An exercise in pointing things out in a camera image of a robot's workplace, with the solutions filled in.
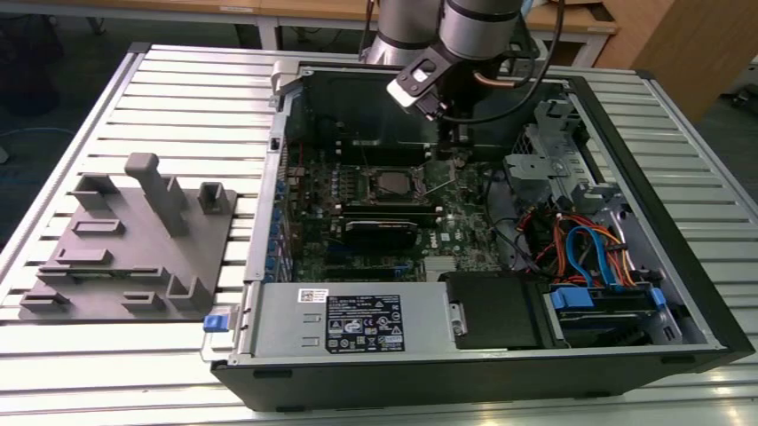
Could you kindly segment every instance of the open computer chassis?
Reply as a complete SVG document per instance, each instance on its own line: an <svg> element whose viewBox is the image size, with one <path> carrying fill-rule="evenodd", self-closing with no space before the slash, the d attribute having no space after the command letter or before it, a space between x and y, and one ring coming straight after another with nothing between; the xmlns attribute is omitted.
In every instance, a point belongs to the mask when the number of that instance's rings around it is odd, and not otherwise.
<svg viewBox="0 0 758 426"><path fill-rule="evenodd" d="M443 150L392 70L297 70L212 367L247 406L593 398L752 353L581 77Z"/></svg>

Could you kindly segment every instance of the motherboard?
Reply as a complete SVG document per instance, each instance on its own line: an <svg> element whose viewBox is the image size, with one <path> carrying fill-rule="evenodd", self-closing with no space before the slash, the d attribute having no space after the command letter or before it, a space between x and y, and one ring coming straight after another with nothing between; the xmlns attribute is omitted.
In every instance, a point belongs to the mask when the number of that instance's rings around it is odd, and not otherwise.
<svg viewBox="0 0 758 426"><path fill-rule="evenodd" d="M384 166L372 150L352 150L357 164L305 148L295 165L295 279L424 281L437 279L436 268L500 270L483 208L487 164Z"/></svg>

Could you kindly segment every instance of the blue latch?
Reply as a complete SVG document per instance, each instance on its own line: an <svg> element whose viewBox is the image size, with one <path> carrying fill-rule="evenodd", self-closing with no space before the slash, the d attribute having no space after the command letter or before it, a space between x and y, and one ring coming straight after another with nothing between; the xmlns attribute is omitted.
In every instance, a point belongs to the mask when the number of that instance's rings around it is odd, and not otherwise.
<svg viewBox="0 0 758 426"><path fill-rule="evenodd" d="M589 297L589 290L584 287L561 287L557 288L551 294L552 307L557 309L564 308L592 308L592 297Z"/></svg>
<svg viewBox="0 0 758 426"><path fill-rule="evenodd" d="M225 333L228 331L228 315L205 315L202 331L206 333Z"/></svg>
<svg viewBox="0 0 758 426"><path fill-rule="evenodd" d="M666 306L666 296L659 288L652 288L650 290L650 295L652 296L652 303L658 308L663 308Z"/></svg>

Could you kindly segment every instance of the white sticker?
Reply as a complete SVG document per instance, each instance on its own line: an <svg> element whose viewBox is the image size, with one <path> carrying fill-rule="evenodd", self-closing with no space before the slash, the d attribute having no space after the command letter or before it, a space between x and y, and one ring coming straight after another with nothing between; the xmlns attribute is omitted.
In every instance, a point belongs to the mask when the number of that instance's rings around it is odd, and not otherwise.
<svg viewBox="0 0 758 426"><path fill-rule="evenodd" d="M297 292L297 302L301 304L324 304L329 290L327 288L301 288Z"/></svg>
<svg viewBox="0 0 758 426"><path fill-rule="evenodd" d="M613 28L604 28L604 27L588 27L587 28L587 33L607 33L607 34L613 34L615 33L615 29Z"/></svg>
<svg viewBox="0 0 758 426"><path fill-rule="evenodd" d="M239 6L217 6L221 12L244 12L252 13L252 7L239 7Z"/></svg>

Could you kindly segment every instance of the green circuit board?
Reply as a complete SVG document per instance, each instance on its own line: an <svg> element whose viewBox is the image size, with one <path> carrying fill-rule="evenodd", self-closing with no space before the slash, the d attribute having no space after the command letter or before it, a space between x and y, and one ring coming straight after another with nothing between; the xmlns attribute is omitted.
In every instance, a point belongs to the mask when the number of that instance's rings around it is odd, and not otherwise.
<svg viewBox="0 0 758 426"><path fill-rule="evenodd" d="M424 280L423 262L428 256L451 256L459 271L501 269L481 205L481 175L477 164L457 170L452 161L428 161L415 168L343 166L313 161L303 179L303 203L293 217L300 218L303 242L295 256L295 278L321 281ZM413 192L392 203L441 208L432 225L419 226L416 243L395 253L353 252L341 242L343 205L376 205L375 177L403 173L412 180Z"/></svg>

